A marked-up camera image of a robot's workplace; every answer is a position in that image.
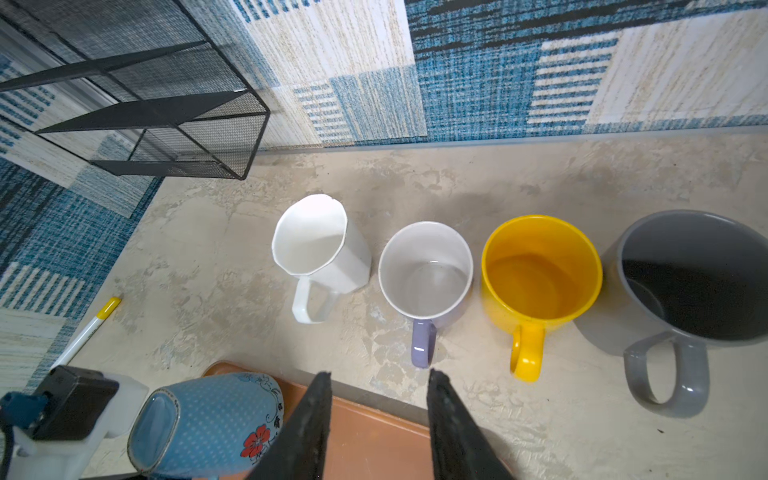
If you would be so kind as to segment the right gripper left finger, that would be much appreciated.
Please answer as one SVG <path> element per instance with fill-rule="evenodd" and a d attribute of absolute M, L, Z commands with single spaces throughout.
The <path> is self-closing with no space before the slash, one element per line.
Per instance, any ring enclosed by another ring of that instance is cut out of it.
<path fill-rule="evenodd" d="M 331 373 L 320 372 L 246 479 L 322 479 L 332 399 Z"/>

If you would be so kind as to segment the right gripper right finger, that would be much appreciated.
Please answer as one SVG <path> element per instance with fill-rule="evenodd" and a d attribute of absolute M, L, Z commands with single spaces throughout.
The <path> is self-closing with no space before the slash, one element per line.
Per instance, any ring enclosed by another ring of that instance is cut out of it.
<path fill-rule="evenodd" d="M 514 479 L 450 383 L 431 369 L 428 420 L 435 479 Z"/>

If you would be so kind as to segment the blue patterned mug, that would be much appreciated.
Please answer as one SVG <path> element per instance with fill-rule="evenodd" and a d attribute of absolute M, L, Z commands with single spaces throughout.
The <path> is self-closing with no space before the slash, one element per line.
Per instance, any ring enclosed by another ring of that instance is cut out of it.
<path fill-rule="evenodd" d="M 234 372 L 161 387 L 129 434 L 133 467 L 152 479 L 219 478 L 253 469 L 281 432 L 277 381 Z"/>

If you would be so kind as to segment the purple mug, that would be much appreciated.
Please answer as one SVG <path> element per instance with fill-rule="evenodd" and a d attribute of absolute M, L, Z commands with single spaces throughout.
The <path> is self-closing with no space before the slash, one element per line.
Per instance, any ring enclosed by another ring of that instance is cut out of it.
<path fill-rule="evenodd" d="M 470 247 L 448 225 L 412 223 L 385 245 L 378 264 L 379 284 L 387 302 L 412 323 L 414 366 L 430 366 L 438 331 L 466 312 L 473 276 Z"/>

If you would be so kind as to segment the yellow mug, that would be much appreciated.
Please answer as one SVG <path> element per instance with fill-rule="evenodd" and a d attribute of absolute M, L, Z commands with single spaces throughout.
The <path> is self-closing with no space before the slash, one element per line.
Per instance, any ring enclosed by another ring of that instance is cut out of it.
<path fill-rule="evenodd" d="M 593 306 L 603 267 L 577 227 L 552 216 L 520 216 L 486 241 L 480 285 L 486 317 L 513 337 L 510 372 L 532 383 L 541 374 L 546 336 Z"/>

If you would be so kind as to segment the white faceted mug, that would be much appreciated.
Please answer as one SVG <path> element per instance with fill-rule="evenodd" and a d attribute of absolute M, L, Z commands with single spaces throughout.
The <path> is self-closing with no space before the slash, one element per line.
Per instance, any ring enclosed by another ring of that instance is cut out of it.
<path fill-rule="evenodd" d="M 372 255 L 341 202 L 312 194 L 280 217 L 271 242 L 275 263 L 298 280 L 292 312 L 297 322 L 319 324 L 338 298 L 367 285 Z"/>

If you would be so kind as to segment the grey mug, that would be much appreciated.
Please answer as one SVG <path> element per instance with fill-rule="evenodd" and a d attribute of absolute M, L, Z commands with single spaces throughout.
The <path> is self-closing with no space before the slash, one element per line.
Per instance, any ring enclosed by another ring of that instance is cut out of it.
<path fill-rule="evenodd" d="M 767 339 L 767 240 L 726 217 L 670 210 L 632 224 L 602 255 L 603 284 L 574 324 L 592 345 L 620 356 L 633 398 L 645 409 L 691 418 L 708 401 L 707 348 Z M 654 395 L 648 353 L 671 344 L 675 384 Z"/>

